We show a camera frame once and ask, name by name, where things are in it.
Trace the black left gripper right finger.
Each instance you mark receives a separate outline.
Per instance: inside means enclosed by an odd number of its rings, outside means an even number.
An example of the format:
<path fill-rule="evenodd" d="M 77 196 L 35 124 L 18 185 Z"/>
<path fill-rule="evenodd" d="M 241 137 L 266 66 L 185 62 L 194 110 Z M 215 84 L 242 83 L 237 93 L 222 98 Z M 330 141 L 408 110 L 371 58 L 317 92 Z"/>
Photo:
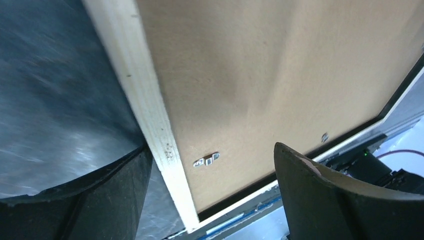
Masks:
<path fill-rule="evenodd" d="M 423 195 L 354 179 L 281 142 L 273 157 L 292 240 L 423 239 Z"/>

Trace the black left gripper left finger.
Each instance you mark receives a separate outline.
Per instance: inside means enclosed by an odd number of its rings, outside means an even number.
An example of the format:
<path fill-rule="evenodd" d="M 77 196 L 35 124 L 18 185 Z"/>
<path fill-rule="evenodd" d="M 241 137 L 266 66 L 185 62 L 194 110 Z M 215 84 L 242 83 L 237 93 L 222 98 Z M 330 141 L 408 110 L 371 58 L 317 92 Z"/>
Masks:
<path fill-rule="evenodd" d="M 120 159 L 36 195 L 0 201 L 3 240 L 133 240 L 153 156 L 140 147 Z"/>

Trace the brown backing board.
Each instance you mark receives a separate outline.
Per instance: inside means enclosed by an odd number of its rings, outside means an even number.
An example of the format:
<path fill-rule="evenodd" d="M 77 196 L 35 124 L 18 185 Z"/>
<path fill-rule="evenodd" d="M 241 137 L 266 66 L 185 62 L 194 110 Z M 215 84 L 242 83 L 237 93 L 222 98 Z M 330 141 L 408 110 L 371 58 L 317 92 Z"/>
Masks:
<path fill-rule="evenodd" d="M 375 118 L 422 54 L 421 0 L 140 0 L 188 181 L 223 151 L 307 154 Z M 188 185 L 197 212 L 211 203 Z"/>

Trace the wooden picture frame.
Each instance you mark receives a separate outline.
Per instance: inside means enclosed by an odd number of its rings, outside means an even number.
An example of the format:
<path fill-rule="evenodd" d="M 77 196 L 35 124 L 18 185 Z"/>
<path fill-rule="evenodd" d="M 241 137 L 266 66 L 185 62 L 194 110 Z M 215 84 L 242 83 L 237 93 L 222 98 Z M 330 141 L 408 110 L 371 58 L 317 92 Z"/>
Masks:
<path fill-rule="evenodd" d="M 199 220 L 199 212 L 196 211 L 194 205 L 149 47 L 139 1 L 86 0 L 83 4 L 106 49 L 180 219 L 186 230 L 192 233 L 197 228 L 210 223 L 211 220 L 217 219 L 218 215 L 214 214 L 205 222 Z M 419 59 L 423 56 L 422 46 Z M 309 157 L 316 162 L 321 161 L 382 125 L 407 95 L 423 71 L 423 68 L 420 67 L 418 73 L 413 75 L 412 80 L 407 79 L 408 73 L 375 118 L 334 140 L 329 140 L 328 136 L 324 134 L 322 145 L 307 153 Z"/>

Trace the silver frame turn clip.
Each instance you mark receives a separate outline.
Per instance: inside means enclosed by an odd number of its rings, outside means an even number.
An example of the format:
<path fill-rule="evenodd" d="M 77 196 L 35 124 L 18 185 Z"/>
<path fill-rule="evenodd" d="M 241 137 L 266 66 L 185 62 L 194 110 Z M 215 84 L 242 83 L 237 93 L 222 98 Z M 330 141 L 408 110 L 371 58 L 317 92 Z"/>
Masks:
<path fill-rule="evenodd" d="M 194 161 L 192 166 L 194 168 L 197 168 L 197 167 L 200 167 L 200 166 L 209 166 L 214 161 L 216 161 L 220 156 L 221 156 L 221 154 L 219 152 L 211 153 L 209 155 L 206 155 L 206 156 L 199 158 L 198 160 Z"/>

